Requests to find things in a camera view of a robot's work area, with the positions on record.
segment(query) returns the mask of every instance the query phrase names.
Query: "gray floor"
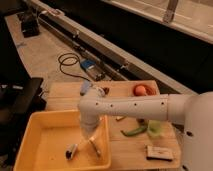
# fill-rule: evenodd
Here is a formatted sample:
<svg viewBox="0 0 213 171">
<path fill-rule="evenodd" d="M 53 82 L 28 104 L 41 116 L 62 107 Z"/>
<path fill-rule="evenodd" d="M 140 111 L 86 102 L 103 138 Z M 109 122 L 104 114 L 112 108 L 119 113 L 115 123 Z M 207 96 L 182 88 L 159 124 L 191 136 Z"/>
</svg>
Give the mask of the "gray floor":
<svg viewBox="0 0 213 171">
<path fill-rule="evenodd" d="M 44 78 L 42 87 L 47 92 L 44 98 L 48 96 L 48 91 L 53 82 L 82 81 L 82 79 L 66 76 L 59 71 L 58 56 L 63 53 L 74 52 L 71 47 L 42 26 L 39 27 L 40 35 L 24 38 L 17 16 L 8 16 L 6 20 L 27 71 L 32 77 L 39 76 Z M 65 71 L 87 77 L 79 65 L 66 68 Z M 0 171 L 11 170 L 11 167 L 0 168 Z"/>
</svg>

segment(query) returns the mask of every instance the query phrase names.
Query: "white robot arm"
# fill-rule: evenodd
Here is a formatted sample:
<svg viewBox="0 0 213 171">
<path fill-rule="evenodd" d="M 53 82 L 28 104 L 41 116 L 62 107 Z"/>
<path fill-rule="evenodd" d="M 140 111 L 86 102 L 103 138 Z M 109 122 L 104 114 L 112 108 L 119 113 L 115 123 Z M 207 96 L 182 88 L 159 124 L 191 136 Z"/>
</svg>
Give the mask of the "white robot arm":
<svg viewBox="0 0 213 171">
<path fill-rule="evenodd" d="M 213 93 L 201 95 L 156 95 L 129 98 L 104 98 L 105 92 L 91 87 L 78 108 L 81 127 L 90 136 L 99 124 L 99 116 L 121 115 L 170 121 L 184 125 L 182 169 L 213 169 Z"/>
</svg>

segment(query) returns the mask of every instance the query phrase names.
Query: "plastic tray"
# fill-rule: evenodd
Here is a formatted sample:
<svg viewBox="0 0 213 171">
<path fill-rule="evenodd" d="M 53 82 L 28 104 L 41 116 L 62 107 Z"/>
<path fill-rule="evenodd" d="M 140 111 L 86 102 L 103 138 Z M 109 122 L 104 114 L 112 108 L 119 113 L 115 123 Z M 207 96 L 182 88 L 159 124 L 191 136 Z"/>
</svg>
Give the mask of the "plastic tray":
<svg viewBox="0 0 213 171">
<path fill-rule="evenodd" d="M 101 157 L 97 157 L 91 144 L 83 140 L 78 111 L 34 113 L 27 125 L 14 171 L 107 169 L 111 156 L 106 117 L 102 117 L 95 137 Z M 65 152 L 74 143 L 80 143 L 78 151 L 72 160 L 67 160 Z"/>
</svg>

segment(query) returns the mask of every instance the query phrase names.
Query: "green vegetable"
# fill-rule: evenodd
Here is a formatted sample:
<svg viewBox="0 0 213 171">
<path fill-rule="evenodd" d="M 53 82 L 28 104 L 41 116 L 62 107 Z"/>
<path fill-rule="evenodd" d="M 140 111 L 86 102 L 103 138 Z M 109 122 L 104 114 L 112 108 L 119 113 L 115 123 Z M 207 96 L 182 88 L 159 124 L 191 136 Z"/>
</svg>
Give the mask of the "green vegetable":
<svg viewBox="0 0 213 171">
<path fill-rule="evenodd" d="M 161 122 L 150 120 L 147 128 L 147 133 L 151 137 L 159 137 L 162 133 Z"/>
<path fill-rule="evenodd" d="M 138 128 L 131 130 L 129 132 L 121 130 L 121 133 L 126 137 L 131 137 L 131 136 L 135 136 L 135 135 L 138 135 L 140 133 L 143 133 L 146 130 L 147 130 L 147 125 L 141 125 Z"/>
</svg>

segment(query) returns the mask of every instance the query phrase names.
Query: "wooden table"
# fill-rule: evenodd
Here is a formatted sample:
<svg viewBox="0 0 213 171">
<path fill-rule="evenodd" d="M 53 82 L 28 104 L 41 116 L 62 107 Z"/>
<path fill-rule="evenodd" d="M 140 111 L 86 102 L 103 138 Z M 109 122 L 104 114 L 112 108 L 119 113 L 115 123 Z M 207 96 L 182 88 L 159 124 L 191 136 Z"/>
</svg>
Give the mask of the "wooden table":
<svg viewBox="0 0 213 171">
<path fill-rule="evenodd" d="M 109 87 L 107 97 L 133 96 L 132 88 L 138 83 L 145 83 L 156 89 L 155 81 L 115 81 L 95 82 L 101 87 Z M 80 87 L 82 82 L 54 83 L 51 86 L 47 99 L 46 110 L 70 110 L 77 109 Z M 135 137 L 125 137 L 120 130 L 131 130 L 138 126 L 134 118 L 125 118 L 117 122 L 115 117 L 108 117 L 109 137 L 111 145 L 112 170 L 144 170 L 144 169 L 168 169 L 178 168 L 180 165 L 181 150 L 178 145 L 173 127 L 168 122 L 163 122 L 163 133 L 158 138 L 150 138 L 146 133 Z M 173 150 L 174 160 L 172 162 L 159 160 L 146 160 L 147 145 L 169 147 Z"/>
</svg>

